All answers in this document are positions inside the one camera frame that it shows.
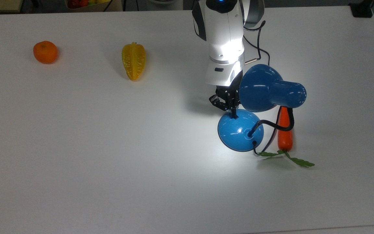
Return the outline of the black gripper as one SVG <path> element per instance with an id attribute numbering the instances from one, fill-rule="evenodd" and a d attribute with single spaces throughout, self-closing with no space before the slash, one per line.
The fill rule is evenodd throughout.
<path id="1" fill-rule="evenodd" d="M 221 102 L 220 98 L 222 98 L 224 101 L 227 102 L 228 94 L 230 93 L 230 98 L 232 100 L 229 100 L 229 109 L 231 113 L 231 118 L 233 119 L 238 119 L 237 116 L 237 104 L 236 102 L 240 102 L 240 97 L 239 97 L 239 88 L 241 81 L 243 79 L 243 73 L 239 73 L 232 81 L 230 86 L 216 86 L 216 94 L 212 95 L 209 98 L 209 102 L 214 107 L 219 108 L 222 111 L 227 111 L 228 106 L 226 103 Z"/>

